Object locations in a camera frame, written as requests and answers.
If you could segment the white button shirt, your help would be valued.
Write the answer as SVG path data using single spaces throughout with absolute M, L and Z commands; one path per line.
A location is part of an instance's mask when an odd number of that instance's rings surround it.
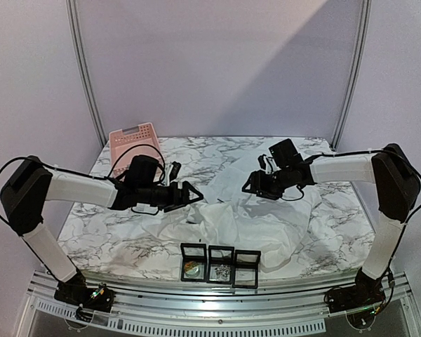
M 170 160 L 185 165 L 180 177 L 205 197 L 183 209 L 146 217 L 145 248 L 138 257 L 144 276 L 176 279 L 180 244 L 204 243 L 258 250 L 264 278 L 310 276 L 337 270 L 327 242 L 319 187 L 288 189 L 271 201 L 242 192 L 257 157 L 276 138 L 164 138 Z

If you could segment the green red round brooch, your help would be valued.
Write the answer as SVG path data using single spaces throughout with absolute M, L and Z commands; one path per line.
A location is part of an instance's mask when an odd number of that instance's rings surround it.
M 184 266 L 184 276 L 187 279 L 201 279 L 203 277 L 203 263 L 189 261 Z

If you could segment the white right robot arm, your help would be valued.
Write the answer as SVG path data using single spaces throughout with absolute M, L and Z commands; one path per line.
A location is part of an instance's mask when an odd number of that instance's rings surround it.
M 282 198 L 290 187 L 333 182 L 364 182 L 376 188 L 379 224 L 365 262 L 354 284 L 334 287 L 324 296 L 330 312 L 366 309 L 376 316 L 389 304 L 382 288 L 383 278 L 394 285 L 392 259 L 411 217 L 421 209 L 421 175 L 409 162 L 401 147 L 390 143 L 378 150 L 315 154 L 307 158 L 290 139 L 269 148 L 271 157 L 258 158 L 260 169 L 250 173 L 242 191 L 269 200 Z

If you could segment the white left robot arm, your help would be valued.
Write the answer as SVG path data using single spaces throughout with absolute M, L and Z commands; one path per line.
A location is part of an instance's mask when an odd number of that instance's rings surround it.
M 128 169 L 113 178 L 55 168 L 38 157 L 19 158 L 20 165 L 0 191 L 4 222 L 19 236 L 57 281 L 54 298 L 80 310 L 111 312 L 115 292 L 106 285 L 91 288 L 44 225 L 47 201 L 92 204 L 125 211 L 138 204 L 167 213 L 203 200 L 189 182 L 176 182 L 181 165 L 169 168 L 147 155 L 133 157 Z

